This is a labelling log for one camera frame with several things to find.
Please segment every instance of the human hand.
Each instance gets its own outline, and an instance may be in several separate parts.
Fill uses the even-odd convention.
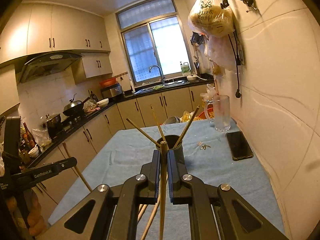
[[[13,213],[17,209],[17,200],[11,197],[6,200],[10,213]],[[44,218],[41,216],[41,205],[38,201],[38,197],[35,192],[32,191],[31,195],[31,210],[27,217],[29,228],[29,234],[31,236],[38,236],[47,230],[47,226],[44,222]]]

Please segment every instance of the window pane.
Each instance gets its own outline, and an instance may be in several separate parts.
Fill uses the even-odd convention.
[[[153,0],[118,14],[121,29],[137,22],[175,12],[171,0]]]
[[[148,27],[143,26],[125,33],[124,40],[136,82],[160,76],[157,68],[149,73],[150,66],[157,65],[157,60]]]
[[[163,74],[181,72],[180,62],[189,62],[186,45],[176,17],[150,23]]]

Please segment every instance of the dark cylindrical cup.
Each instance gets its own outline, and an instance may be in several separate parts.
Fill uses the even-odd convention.
[[[165,135],[164,137],[165,137],[165,140],[167,141],[169,150],[173,150],[173,152],[174,152],[174,157],[176,158],[176,162],[184,164],[182,141],[181,141],[181,143],[179,143],[179,145],[177,147],[173,148],[179,139],[179,135]],[[159,140],[157,140],[157,143],[160,144],[162,141],[163,141],[162,138],[160,138]]]

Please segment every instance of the window frame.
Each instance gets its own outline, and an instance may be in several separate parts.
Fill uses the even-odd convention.
[[[152,18],[137,22],[137,23],[135,23],[133,25],[130,25],[128,27],[125,27],[125,28],[121,29],[121,25],[120,25],[120,21],[119,21],[119,17],[118,17],[118,15],[120,13],[123,13],[123,12],[125,12],[125,11],[127,11],[127,10],[129,10],[129,9],[131,9],[133,7],[139,6],[141,4],[148,3],[150,1],[153,1],[153,0],[144,0],[144,1],[140,2],[140,3],[137,3],[137,4],[134,4],[132,6],[129,6],[129,7],[125,8],[124,10],[118,11],[116,13],[116,20],[117,20],[118,28],[119,28],[120,34],[121,34],[121,42],[122,42],[122,45],[123,45],[123,48],[124,48],[124,51],[125,51],[125,54],[126,54],[127,62],[128,62],[129,69],[130,69],[130,72],[131,72],[132,81],[133,81],[133,84],[134,84],[135,87],[139,87],[139,86],[145,85],[147,83],[158,82],[159,81],[159,77],[154,77],[154,78],[146,79],[146,80],[139,81],[139,82],[136,81],[135,76],[134,76],[134,72],[133,72],[133,68],[132,68],[132,65],[131,65],[129,53],[128,53],[128,50],[127,50],[127,45],[126,45],[125,39],[124,39],[124,34],[129,32],[129,31],[132,31],[134,29],[140,28],[142,26],[147,26],[148,27],[149,35],[150,35],[152,46],[153,46],[153,50],[155,52],[156,61],[157,61],[157,64],[161,67],[159,56],[158,56],[158,52],[157,52],[156,45],[155,45],[155,41],[154,41],[153,34],[152,34],[152,31],[151,31],[151,28],[150,28],[150,23],[161,21],[161,20],[164,20],[164,19],[172,18],[172,17],[176,17],[177,20],[178,20],[179,26],[180,26],[180,30],[181,30],[181,33],[182,33],[184,44],[186,46],[189,63],[191,65],[190,69],[192,69],[192,64],[193,64],[192,57],[191,57],[191,52],[190,52],[189,45],[188,45],[188,41],[187,41],[186,35],[184,33],[183,25],[182,25],[182,22],[180,20],[180,17],[179,17],[179,14],[178,14],[178,10],[177,10],[177,7],[176,7],[176,5],[174,3],[174,0],[171,0],[171,1],[172,1],[172,4],[173,4],[173,7],[175,9],[175,12],[166,13],[166,14],[163,14],[163,15],[152,17]],[[177,73],[165,75],[165,79],[167,80],[167,79],[177,78],[177,77],[181,77],[181,76],[182,76],[182,72],[177,72]]]

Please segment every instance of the glass mug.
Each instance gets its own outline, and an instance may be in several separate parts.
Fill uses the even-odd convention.
[[[211,119],[208,114],[208,105],[213,105],[214,119]],[[214,128],[217,131],[225,132],[231,127],[230,125],[230,98],[226,95],[215,95],[211,100],[207,100],[204,107],[205,117],[214,121]]]

